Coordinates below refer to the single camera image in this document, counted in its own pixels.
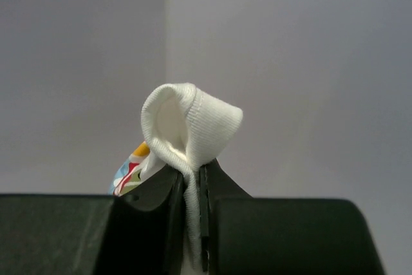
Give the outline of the white colourful print t shirt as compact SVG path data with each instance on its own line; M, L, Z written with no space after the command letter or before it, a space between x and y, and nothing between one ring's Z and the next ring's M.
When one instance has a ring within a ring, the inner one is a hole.
M191 83L163 84L141 111L144 142L114 175L109 194L122 196L165 166L177 169L186 186L182 274L204 274L201 266L200 167L216 159L240 128L241 108Z

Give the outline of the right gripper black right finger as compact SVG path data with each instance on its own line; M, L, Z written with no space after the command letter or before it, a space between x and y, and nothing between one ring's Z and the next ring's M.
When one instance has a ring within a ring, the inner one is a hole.
M254 198L217 161L199 176L201 265L209 274L384 274L353 202Z

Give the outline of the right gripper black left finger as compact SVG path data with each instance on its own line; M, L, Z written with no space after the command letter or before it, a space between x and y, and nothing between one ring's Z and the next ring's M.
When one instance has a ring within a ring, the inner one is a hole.
M123 196L4 194L2 274L179 274L182 175L166 166Z

